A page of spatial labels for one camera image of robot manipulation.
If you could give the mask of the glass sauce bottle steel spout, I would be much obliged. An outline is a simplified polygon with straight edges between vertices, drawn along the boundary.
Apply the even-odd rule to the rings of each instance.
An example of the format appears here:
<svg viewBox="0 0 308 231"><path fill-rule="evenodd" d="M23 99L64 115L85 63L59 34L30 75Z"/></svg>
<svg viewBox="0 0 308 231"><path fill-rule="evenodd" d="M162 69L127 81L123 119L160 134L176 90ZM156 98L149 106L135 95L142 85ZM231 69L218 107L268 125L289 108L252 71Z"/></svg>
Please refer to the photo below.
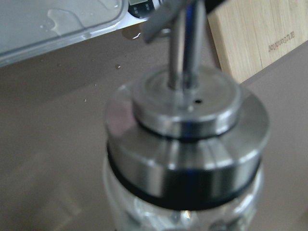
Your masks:
<svg viewBox="0 0 308 231"><path fill-rule="evenodd" d="M117 231L245 231L263 189L269 117L257 96L202 66L220 0L166 0L142 28L171 30L169 64L122 85L105 116L104 184Z"/></svg>

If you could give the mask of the grey digital kitchen scale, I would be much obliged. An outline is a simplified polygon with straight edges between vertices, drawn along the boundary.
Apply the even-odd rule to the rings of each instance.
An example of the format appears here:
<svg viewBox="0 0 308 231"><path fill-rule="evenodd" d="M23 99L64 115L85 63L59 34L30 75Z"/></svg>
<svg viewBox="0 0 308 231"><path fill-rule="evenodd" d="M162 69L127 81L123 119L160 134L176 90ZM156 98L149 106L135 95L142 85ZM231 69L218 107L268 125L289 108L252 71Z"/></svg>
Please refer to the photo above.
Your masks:
<svg viewBox="0 0 308 231"><path fill-rule="evenodd" d="M1 67L146 21L162 0L2 0Z"/></svg>

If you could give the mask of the wooden cutting board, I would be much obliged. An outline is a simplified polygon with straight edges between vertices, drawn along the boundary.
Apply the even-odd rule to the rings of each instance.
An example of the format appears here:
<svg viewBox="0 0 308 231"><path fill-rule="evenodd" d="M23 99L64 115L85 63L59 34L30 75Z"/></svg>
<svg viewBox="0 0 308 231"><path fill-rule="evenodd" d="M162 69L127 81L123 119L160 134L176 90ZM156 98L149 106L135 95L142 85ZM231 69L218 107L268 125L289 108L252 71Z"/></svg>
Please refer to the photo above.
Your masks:
<svg viewBox="0 0 308 231"><path fill-rule="evenodd" d="M306 0L227 0L207 18L220 67L239 83L308 40Z"/></svg>

